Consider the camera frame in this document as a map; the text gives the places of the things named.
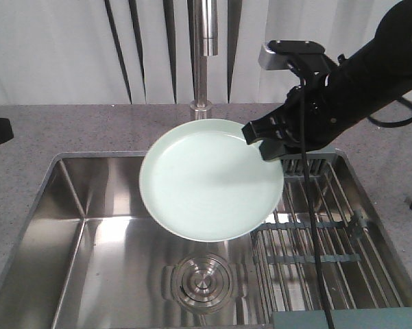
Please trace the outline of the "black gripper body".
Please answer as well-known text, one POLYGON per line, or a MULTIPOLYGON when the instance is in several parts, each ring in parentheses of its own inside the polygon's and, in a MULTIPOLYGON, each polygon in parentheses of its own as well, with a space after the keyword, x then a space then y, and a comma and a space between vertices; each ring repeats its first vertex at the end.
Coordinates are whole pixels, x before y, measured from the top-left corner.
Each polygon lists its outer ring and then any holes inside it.
POLYGON ((321 149, 350 128, 350 86, 295 86, 267 122, 267 141, 277 152, 300 153, 302 144, 307 151, 321 149))

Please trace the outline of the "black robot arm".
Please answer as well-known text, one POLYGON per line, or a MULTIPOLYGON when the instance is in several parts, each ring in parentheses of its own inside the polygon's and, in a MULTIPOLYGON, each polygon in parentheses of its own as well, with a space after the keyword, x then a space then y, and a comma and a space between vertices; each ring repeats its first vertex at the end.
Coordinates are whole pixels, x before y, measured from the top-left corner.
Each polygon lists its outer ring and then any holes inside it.
POLYGON ((258 61, 267 71, 290 70, 300 84, 243 127, 245 142, 258 143, 264 160, 321 149, 412 90, 412 1, 395 4, 349 58, 331 60, 313 41, 271 40, 258 61))

